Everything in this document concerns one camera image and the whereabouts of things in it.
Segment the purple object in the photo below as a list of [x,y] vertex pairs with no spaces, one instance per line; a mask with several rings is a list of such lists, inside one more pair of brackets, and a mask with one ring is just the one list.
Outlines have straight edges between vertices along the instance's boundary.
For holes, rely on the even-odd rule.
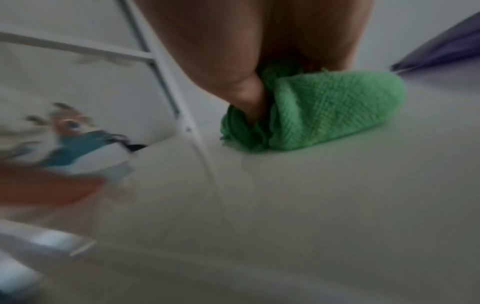
[[480,56],[480,13],[433,38],[391,67],[408,72]]

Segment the white wall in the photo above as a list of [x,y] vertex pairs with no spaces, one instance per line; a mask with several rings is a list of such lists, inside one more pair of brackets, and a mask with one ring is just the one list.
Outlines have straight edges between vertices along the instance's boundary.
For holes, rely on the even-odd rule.
[[[2,1],[0,23],[138,49],[115,1]],[[149,144],[176,132],[165,97],[145,64],[118,65],[6,43],[0,43],[0,63],[2,83],[77,107],[110,132]]]

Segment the crumpled towel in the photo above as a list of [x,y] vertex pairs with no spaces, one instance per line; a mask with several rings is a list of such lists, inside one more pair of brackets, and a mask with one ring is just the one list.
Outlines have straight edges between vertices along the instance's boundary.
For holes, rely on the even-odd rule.
[[269,116],[253,127],[230,106],[221,122],[222,140],[252,152],[294,150],[379,125],[403,103],[403,81],[390,72],[306,74],[289,59],[276,60],[258,72]]

